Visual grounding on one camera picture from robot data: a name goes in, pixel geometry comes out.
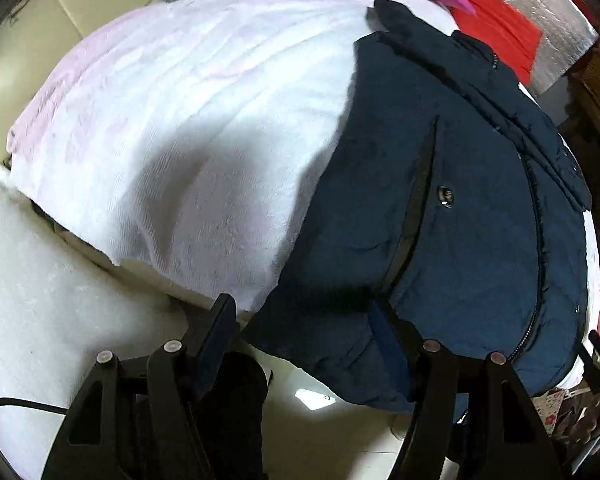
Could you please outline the navy blue puffer jacket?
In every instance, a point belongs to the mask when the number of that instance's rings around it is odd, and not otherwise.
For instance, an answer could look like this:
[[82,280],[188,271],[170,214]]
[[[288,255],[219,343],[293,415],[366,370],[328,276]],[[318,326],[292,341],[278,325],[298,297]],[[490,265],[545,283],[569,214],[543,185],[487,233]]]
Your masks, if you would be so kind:
[[410,410],[370,327],[387,306],[460,356],[504,353],[532,394],[588,322],[592,198],[500,57],[376,0],[346,125],[278,282],[245,328],[341,399]]

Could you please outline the red pillow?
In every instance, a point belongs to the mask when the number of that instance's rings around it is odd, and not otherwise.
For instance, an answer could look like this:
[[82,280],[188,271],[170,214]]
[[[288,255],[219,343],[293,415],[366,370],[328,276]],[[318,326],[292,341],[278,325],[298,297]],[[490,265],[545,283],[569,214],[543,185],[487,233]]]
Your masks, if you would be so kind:
[[528,86],[542,30],[504,0],[468,0],[475,10],[468,14],[453,9],[461,32],[487,44]]

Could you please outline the silver foil insulation panel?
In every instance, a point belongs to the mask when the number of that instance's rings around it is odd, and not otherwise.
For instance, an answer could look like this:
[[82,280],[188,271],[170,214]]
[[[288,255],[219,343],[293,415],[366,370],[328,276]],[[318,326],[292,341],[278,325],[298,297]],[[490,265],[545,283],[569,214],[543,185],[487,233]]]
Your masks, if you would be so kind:
[[504,0],[542,32],[528,89],[548,90],[594,47],[598,32],[572,0]]

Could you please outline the white pink bed sheet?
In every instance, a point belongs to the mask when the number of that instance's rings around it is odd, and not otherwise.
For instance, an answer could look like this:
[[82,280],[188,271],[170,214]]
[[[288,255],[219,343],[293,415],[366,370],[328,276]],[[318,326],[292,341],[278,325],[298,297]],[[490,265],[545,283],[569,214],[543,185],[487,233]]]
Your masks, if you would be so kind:
[[113,263],[247,325],[276,286],[346,125],[376,0],[181,0],[75,46],[12,125],[24,195]]

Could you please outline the cream leather sofa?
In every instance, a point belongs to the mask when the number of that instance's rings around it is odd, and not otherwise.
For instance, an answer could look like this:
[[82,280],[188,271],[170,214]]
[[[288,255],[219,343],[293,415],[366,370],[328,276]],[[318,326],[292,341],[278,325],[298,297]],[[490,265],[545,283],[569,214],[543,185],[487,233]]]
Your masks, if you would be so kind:
[[19,0],[0,23],[0,162],[10,126],[78,42],[159,0]]

